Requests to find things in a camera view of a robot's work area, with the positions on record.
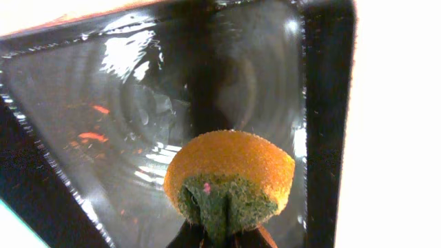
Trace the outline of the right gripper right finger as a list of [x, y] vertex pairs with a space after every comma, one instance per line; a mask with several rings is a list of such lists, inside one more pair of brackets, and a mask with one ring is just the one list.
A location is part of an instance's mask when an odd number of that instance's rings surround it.
[[235, 248], [278, 248], [278, 245], [270, 235], [270, 233], [263, 227], [249, 231], [238, 232], [234, 235]]

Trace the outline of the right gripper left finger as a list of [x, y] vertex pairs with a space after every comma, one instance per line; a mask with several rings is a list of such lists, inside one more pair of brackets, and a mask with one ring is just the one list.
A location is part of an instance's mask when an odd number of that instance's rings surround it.
[[167, 248], [204, 248], [206, 244], [203, 226], [186, 220]]

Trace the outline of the orange green sponge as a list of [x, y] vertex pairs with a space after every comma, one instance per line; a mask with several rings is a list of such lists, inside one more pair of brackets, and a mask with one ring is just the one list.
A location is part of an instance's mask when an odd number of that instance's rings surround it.
[[212, 244], [257, 228], [289, 202], [296, 162], [255, 134], [217, 130], [182, 147], [169, 164], [163, 189], [175, 210], [200, 225]]

